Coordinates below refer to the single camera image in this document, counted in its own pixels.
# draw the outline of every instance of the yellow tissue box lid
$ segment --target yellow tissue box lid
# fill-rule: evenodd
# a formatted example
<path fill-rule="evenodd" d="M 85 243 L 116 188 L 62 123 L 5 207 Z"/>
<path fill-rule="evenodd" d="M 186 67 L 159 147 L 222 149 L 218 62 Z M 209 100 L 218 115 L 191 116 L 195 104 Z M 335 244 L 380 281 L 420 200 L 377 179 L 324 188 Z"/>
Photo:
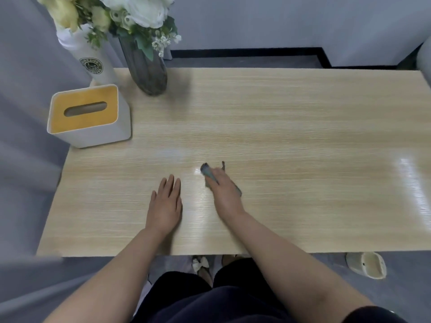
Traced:
<path fill-rule="evenodd" d="M 102 111 L 83 113 L 67 117 L 65 111 L 68 108 L 106 103 Z M 59 93 L 51 102 L 50 133 L 62 133 L 65 131 L 112 124 L 118 118 L 118 90 L 116 86 L 101 86 L 97 88 L 75 90 Z"/>

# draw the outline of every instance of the left hand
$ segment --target left hand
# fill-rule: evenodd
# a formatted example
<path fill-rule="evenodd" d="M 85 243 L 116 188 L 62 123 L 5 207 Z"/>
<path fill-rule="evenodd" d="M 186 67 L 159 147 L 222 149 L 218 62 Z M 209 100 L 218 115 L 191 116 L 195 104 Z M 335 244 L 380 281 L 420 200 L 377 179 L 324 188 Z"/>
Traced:
<path fill-rule="evenodd" d="M 165 238 L 177 225 L 181 217 L 181 181 L 178 178 L 174 184 L 174 176 L 163 178 L 156 193 L 151 194 L 145 229 L 156 231 Z"/>

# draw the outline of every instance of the hand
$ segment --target hand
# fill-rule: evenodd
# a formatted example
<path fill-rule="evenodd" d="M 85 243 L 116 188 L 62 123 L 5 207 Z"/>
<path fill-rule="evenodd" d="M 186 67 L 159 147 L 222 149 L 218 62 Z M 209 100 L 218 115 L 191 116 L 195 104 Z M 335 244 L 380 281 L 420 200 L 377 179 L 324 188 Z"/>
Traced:
<path fill-rule="evenodd" d="M 219 217 L 224 221 L 245 213 L 237 188 L 229 176 L 220 168 L 211 169 L 218 183 L 205 176 L 214 194 L 214 205 Z"/>
<path fill-rule="evenodd" d="M 159 191 L 153 190 L 150 206 L 147 213 L 145 229 L 158 232 L 165 238 L 177 225 L 181 216 L 181 181 L 178 178 L 174 184 L 174 176 L 171 174 L 166 181 L 163 178 L 159 185 Z"/>

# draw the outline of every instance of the light wood grain tabletop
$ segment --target light wood grain tabletop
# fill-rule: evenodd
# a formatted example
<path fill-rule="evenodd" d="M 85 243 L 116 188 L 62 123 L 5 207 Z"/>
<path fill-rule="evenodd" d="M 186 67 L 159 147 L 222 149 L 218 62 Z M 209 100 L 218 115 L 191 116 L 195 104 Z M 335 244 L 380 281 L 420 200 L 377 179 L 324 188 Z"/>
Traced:
<path fill-rule="evenodd" d="M 132 139 L 70 148 L 39 255 L 116 255 L 170 173 L 184 211 L 161 253 L 243 253 L 199 170 L 221 161 L 245 209 L 305 251 L 431 249 L 431 90 L 420 72 L 177 68 L 159 97 L 117 74 Z"/>

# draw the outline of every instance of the white tissue box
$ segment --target white tissue box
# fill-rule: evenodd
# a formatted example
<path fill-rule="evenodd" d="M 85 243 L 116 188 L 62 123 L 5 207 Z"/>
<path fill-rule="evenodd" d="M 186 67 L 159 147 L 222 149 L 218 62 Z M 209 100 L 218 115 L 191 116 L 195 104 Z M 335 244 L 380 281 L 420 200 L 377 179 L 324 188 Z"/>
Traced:
<path fill-rule="evenodd" d="M 78 148 L 126 140 L 130 108 L 113 84 L 58 92 L 51 98 L 47 131 Z"/>

